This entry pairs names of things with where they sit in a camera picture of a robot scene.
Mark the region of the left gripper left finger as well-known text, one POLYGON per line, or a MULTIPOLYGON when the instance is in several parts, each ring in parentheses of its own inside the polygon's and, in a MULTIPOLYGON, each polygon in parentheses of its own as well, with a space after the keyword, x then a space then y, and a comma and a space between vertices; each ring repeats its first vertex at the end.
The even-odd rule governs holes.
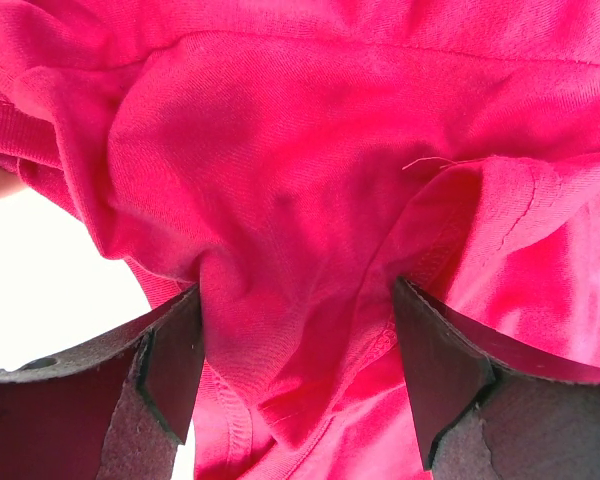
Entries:
POLYGON ((204 361, 199 291, 0 369, 0 479, 168 479, 204 361))

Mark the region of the pink red t shirt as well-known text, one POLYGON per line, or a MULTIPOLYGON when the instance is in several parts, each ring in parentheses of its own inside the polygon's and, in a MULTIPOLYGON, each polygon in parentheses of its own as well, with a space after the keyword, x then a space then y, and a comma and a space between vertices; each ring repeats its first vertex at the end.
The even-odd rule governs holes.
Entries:
POLYGON ((0 170, 152 305, 198 479, 421 479, 405 277, 600 367, 600 1, 0 1, 0 170))

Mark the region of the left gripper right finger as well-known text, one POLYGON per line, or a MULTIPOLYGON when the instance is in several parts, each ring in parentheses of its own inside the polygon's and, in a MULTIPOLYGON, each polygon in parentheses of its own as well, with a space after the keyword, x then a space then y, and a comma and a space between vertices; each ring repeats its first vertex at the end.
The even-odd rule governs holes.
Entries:
POLYGON ((600 368, 393 287, 423 468, 436 479, 600 479, 600 368))

